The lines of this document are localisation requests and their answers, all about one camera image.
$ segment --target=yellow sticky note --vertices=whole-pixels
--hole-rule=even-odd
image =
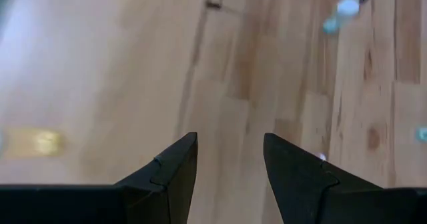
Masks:
[[[61,150],[61,135],[46,129],[15,128],[3,131],[1,158],[56,155]]]

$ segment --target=wood knot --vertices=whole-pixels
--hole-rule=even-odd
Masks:
[[[380,133],[374,127],[369,128],[368,130],[368,149],[376,150],[380,146],[381,138]]]
[[[365,66],[363,71],[363,80],[368,81],[372,79],[373,70],[374,70],[374,64],[372,62],[372,53],[371,53],[371,50],[368,50],[366,52]]]

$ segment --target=light wood plank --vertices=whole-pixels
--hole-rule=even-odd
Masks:
[[[302,113],[300,147],[313,155],[329,152],[330,101],[327,96],[308,92]]]
[[[342,29],[329,161],[377,185],[394,184],[391,100],[394,0],[373,0]]]
[[[216,146],[220,153],[219,175],[217,178],[214,223],[235,223],[239,217],[238,205],[239,172],[241,154],[248,122],[247,101],[224,97],[216,129]]]
[[[271,8],[270,2],[271,0],[245,0],[243,13],[225,10],[242,17],[230,77],[232,82],[228,89],[229,96],[249,99],[259,35],[264,25],[265,12]]]
[[[219,177],[219,149],[216,128],[225,87],[216,81],[195,80],[188,113],[187,131],[196,131],[199,139],[197,177],[188,223],[213,223]]]
[[[295,0],[265,0],[262,3],[263,13],[259,15],[262,20],[262,33],[272,37],[285,35],[287,24],[290,22],[290,13]]]
[[[305,76],[306,88],[334,97],[338,35],[328,35],[321,26],[336,8],[337,0],[314,0],[310,57]]]
[[[273,189],[270,183],[266,184],[266,197],[264,199],[264,212],[262,215],[263,224],[282,224],[282,216]]]
[[[396,0],[396,74],[405,83],[420,82],[421,0]]]
[[[427,84],[427,0],[421,0],[420,83]]]
[[[221,11],[208,11],[200,54],[199,78],[228,83],[233,68],[240,17]]]
[[[301,143],[301,129],[302,124],[297,121],[285,119],[276,119],[274,121],[274,133],[294,145],[300,145]]]
[[[113,183],[173,143],[202,3],[14,0],[0,126],[58,130],[67,151],[1,181],[63,182],[60,171],[70,183]],[[58,161],[64,168],[48,167]],[[28,174],[43,169],[52,172]]]
[[[397,187],[427,186],[427,145],[416,130],[427,126],[427,86],[396,83],[394,88],[394,161]]]
[[[280,77],[280,96],[277,117],[289,121],[300,121],[306,84],[304,78],[310,56],[312,34],[313,0],[288,0],[280,3],[291,8],[287,21],[279,21],[276,30],[265,30],[287,45],[282,47],[283,72]]]
[[[252,75],[250,112],[242,148],[240,169],[240,223],[260,223],[266,193],[267,172],[262,155],[264,133],[274,130],[280,66],[283,44],[269,37],[258,43],[257,58]]]

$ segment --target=hardwood floor plank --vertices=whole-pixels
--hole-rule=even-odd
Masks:
[[[224,97],[216,129],[216,145],[220,153],[219,175],[214,209],[214,223],[235,223],[236,212],[241,208],[239,198],[239,173],[244,144],[249,105],[247,101]]]
[[[310,61],[310,41],[312,39],[313,0],[292,0],[288,22],[280,23],[276,31],[265,32],[283,41],[281,91],[278,100],[277,117],[290,121],[300,121],[304,92],[304,78]]]
[[[278,34],[285,35],[286,26],[290,21],[293,2],[295,0],[265,0],[264,11],[260,18],[262,20],[262,34],[271,37],[278,37]]]
[[[342,29],[330,162],[384,187],[394,184],[391,100],[394,0],[372,0]]]
[[[425,187],[427,146],[416,139],[416,130],[427,126],[427,86],[396,83],[394,91],[396,186]]]
[[[396,0],[396,71],[405,83],[420,83],[421,3]]]
[[[216,81],[196,80],[194,83],[188,113],[189,121],[185,130],[197,132],[199,150],[197,177],[188,223],[213,223],[215,190],[220,171],[220,150],[216,142],[216,129],[226,89]]]
[[[241,17],[208,11],[197,66],[200,78],[228,83],[233,69]]]
[[[254,60],[258,49],[259,36],[264,22],[264,13],[268,10],[270,0],[246,0],[242,17],[234,68],[231,75],[232,85],[228,95],[238,99],[249,99],[251,78],[254,72]]]
[[[314,0],[310,57],[305,76],[306,89],[334,97],[338,35],[328,35],[321,26],[336,8],[337,0]]]
[[[421,0],[420,83],[427,84],[427,0]]]
[[[266,184],[266,197],[264,199],[264,212],[262,215],[262,224],[282,224],[282,216],[273,189],[270,183]]]
[[[0,44],[0,126],[67,139],[62,156],[28,161],[20,180],[114,183],[173,143],[202,3],[14,0]],[[57,162],[64,168],[48,167]]]
[[[325,95],[307,92],[302,113],[300,147],[313,155],[328,156],[330,100]]]
[[[294,145],[300,145],[301,143],[301,130],[302,124],[300,122],[285,119],[276,119],[274,121],[274,134]]]
[[[262,155],[264,134],[274,130],[280,89],[280,46],[275,39],[261,37],[252,76],[249,119],[240,169],[240,223],[260,223],[266,194],[267,172]]]

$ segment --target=small blue object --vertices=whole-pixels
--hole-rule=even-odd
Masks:
[[[416,138],[421,142],[427,142],[427,127],[420,127],[416,130]]]
[[[340,29],[340,23],[336,17],[331,17],[323,23],[323,31],[327,34],[333,34]]]

